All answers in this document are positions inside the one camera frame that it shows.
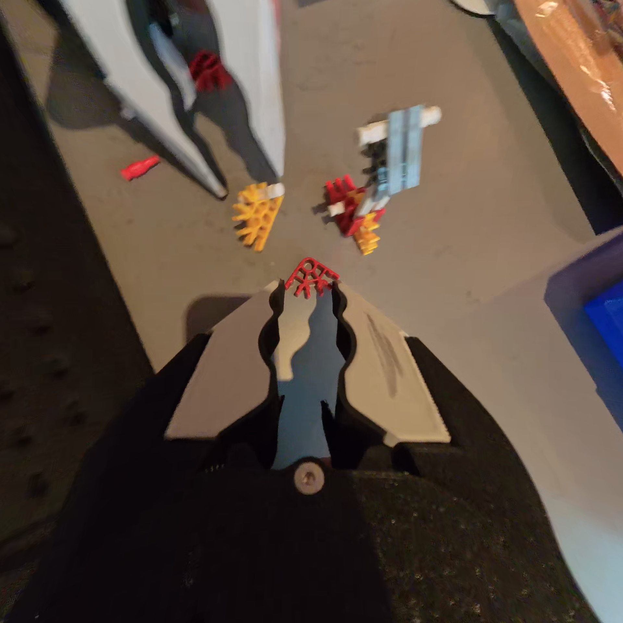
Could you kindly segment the short red toy rod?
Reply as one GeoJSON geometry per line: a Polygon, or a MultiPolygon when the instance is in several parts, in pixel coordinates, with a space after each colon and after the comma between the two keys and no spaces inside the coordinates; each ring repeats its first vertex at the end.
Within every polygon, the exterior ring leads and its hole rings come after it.
{"type": "Polygon", "coordinates": [[[134,181],[147,174],[154,167],[158,166],[161,159],[158,155],[152,155],[144,160],[135,161],[120,170],[121,177],[128,181],[134,181]]]}

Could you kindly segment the yellow fan connector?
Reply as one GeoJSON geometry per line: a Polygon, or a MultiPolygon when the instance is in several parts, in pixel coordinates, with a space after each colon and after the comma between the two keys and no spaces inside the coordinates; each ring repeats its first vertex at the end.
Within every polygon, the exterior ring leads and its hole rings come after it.
{"type": "Polygon", "coordinates": [[[254,252],[262,252],[274,226],[284,196],[272,201],[258,201],[256,184],[246,186],[238,193],[238,201],[233,205],[233,222],[243,223],[238,229],[238,238],[242,238],[246,247],[254,252]]]}

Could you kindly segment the red fan connector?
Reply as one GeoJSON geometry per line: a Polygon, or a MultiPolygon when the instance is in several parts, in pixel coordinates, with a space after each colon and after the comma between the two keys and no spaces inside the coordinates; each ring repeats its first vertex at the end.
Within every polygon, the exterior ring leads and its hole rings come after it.
{"type": "Polygon", "coordinates": [[[294,296],[304,296],[308,300],[311,298],[312,290],[319,297],[322,297],[324,292],[332,289],[334,283],[337,283],[339,279],[338,273],[329,269],[325,264],[312,257],[306,257],[299,262],[286,280],[285,290],[289,290],[295,285],[294,296]]]}
{"type": "Polygon", "coordinates": [[[214,52],[198,51],[191,59],[189,72],[197,92],[224,90],[233,83],[233,78],[214,52]]]}

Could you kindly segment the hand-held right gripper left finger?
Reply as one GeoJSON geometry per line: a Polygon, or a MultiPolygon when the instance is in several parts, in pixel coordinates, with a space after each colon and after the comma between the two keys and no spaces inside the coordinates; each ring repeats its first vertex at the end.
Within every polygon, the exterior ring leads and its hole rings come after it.
{"type": "Polygon", "coordinates": [[[268,403],[284,296],[284,282],[270,282],[210,329],[165,439],[217,439],[268,403]]]}

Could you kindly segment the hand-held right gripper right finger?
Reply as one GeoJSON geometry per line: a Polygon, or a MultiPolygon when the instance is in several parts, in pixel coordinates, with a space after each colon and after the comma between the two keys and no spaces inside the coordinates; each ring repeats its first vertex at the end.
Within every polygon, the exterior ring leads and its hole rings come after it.
{"type": "Polygon", "coordinates": [[[338,402],[345,417],[388,447],[445,444],[450,432],[407,343],[408,335],[344,282],[332,291],[344,365],[338,402]]]}

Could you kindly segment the shiny plastic bag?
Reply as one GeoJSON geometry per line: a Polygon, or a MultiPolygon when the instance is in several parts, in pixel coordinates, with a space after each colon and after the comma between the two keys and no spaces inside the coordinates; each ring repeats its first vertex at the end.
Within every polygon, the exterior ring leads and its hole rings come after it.
{"type": "Polygon", "coordinates": [[[541,57],[622,177],[622,1],[515,1],[541,57]]]}

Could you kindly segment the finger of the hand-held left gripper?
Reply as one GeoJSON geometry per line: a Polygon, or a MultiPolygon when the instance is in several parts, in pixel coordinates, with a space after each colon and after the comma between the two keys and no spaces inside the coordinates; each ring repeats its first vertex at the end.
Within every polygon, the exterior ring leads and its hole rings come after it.
{"type": "Polygon", "coordinates": [[[223,65],[237,83],[249,127],[276,177],[285,169],[280,32],[274,1],[209,1],[223,65]]]}
{"type": "Polygon", "coordinates": [[[153,3],[61,1],[60,5],[121,104],[188,175],[216,198],[227,198],[227,181],[196,131],[194,105],[184,110],[181,92],[156,54],[149,26],[160,23],[153,3]]]}

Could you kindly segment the small blue plastic bin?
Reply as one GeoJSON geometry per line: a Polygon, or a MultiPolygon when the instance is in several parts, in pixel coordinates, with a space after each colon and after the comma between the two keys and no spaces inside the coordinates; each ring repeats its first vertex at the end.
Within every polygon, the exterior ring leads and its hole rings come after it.
{"type": "Polygon", "coordinates": [[[622,368],[622,281],[586,302],[583,308],[622,368]]]}

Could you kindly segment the small red toy assembly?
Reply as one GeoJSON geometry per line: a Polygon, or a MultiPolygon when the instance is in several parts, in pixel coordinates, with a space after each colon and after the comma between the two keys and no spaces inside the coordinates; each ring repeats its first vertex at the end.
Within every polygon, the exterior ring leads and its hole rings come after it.
{"type": "Polygon", "coordinates": [[[384,184],[356,187],[349,175],[324,185],[326,206],[333,222],[345,238],[353,238],[362,255],[378,247],[377,229],[390,195],[384,184]]]}

